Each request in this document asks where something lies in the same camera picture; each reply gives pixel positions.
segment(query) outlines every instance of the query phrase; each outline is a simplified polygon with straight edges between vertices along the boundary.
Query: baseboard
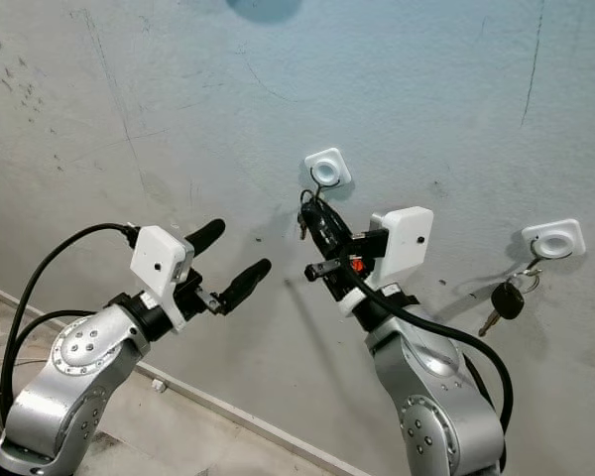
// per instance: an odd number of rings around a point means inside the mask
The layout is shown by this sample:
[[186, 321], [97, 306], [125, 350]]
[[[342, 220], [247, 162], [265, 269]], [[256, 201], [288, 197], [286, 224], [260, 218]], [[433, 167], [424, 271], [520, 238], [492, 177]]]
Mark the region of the baseboard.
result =
[[[6, 302], [7, 304], [13, 305], [14, 307], [17, 306], [19, 302], [18, 299], [3, 292], [2, 290], [0, 290], [0, 300], [2, 302]], [[37, 317], [43, 315], [44, 313], [35, 307], [27, 305], [27, 314]], [[56, 319], [49, 321], [48, 325], [55, 330], [60, 330], [65, 326], [65, 324]], [[211, 395], [206, 394], [203, 391], [186, 384], [185, 382], [177, 380], [171, 375], [162, 372], [151, 365], [139, 362], [135, 368], [135, 371], [151, 379], [159, 379], [165, 382], [172, 391], [177, 392], [178, 394], [181, 394], [190, 400], [193, 400], [199, 405], [212, 410], [222, 417], [240, 424], [241, 426], [268, 439], [269, 441], [274, 442], [291, 453], [294, 453], [297, 456], [300, 456], [337, 476], [369, 476], [368, 473], [365, 473], [364, 471], [361, 471], [360, 469], [345, 463], [339, 458], [321, 451], [320, 449], [317, 449], [316, 447], [306, 443], [305, 441], [302, 441], [301, 439], [291, 436], [285, 431], [282, 431], [281, 429], [257, 418], [256, 416], [243, 412], [233, 405], [216, 399], [215, 397], [212, 397]]]

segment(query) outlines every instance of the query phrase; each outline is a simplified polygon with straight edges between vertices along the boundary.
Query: floor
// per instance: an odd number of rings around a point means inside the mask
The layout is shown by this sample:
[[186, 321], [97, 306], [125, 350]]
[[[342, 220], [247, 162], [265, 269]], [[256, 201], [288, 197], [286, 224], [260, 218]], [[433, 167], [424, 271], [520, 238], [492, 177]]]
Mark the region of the floor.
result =
[[[0, 302], [0, 367], [13, 315]], [[44, 326], [31, 334], [16, 367], [16, 391], [40, 371], [55, 335]], [[158, 394], [137, 373], [113, 395], [99, 429], [76, 476], [330, 474], [171, 390]]]

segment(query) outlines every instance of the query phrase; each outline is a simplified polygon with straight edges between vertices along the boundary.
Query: concrete wall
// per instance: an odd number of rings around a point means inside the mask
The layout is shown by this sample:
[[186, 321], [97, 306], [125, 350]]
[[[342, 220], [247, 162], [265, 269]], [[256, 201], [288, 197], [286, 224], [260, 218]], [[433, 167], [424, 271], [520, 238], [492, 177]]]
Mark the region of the concrete wall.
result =
[[[0, 1], [0, 288], [18, 295], [69, 233], [104, 220], [188, 231], [210, 288], [267, 256], [233, 315], [200, 316], [148, 362], [374, 474], [409, 474], [358, 324], [301, 272], [300, 169], [337, 146], [330, 194], [357, 230], [422, 205], [408, 282], [475, 331], [491, 285], [529, 258], [517, 232], [575, 217], [588, 254], [546, 263], [489, 342], [516, 386], [507, 474], [595, 475], [595, 1]], [[84, 240], [33, 303], [97, 308], [132, 291], [130, 252]], [[493, 371], [483, 367], [494, 395]]]

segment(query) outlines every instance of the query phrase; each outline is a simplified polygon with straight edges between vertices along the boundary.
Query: red component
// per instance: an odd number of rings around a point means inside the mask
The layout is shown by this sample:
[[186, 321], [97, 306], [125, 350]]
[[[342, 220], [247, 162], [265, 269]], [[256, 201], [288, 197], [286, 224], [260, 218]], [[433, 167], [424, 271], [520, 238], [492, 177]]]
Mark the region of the red component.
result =
[[360, 259], [353, 260], [350, 263], [350, 266], [352, 266], [353, 270], [355, 270], [355, 273], [361, 273], [362, 271], [364, 271], [366, 269], [364, 262], [361, 261]]

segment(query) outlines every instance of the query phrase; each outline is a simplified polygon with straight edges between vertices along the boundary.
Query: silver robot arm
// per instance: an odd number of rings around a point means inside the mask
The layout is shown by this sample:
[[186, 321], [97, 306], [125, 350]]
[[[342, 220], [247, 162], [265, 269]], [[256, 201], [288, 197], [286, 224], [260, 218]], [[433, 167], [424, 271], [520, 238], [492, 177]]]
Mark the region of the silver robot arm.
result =
[[261, 260], [222, 294], [202, 289], [191, 258], [224, 230], [214, 220], [179, 241], [165, 230], [141, 228], [131, 263], [147, 289], [119, 295], [109, 306], [67, 325], [49, 360], [11, 407], [0, 437], [0, 467], [20, 475], [67, 476], [83, 458], [108, 399], [154, 342], [178, 333], [197, 313], [226, 314], [271, 269]]
[[503, 429], [458, 346], [393, 316], [340, 269], [340, 250], [352, 250], [352, 268], [370, 289], [434, 322], [396, 284], [422, 264], [432, 219], [432, 212], [420, 207], [376, 213], [368, 232], [352, 235], [315, 196], [301, 205], [298, 221], [327, 261], [308, 265], [304, 273], [310, 281], [322, 278], [342, 313], [354, 314], [368, 332], [366, 345], [395, 404], [413, 476], [499, 475]]

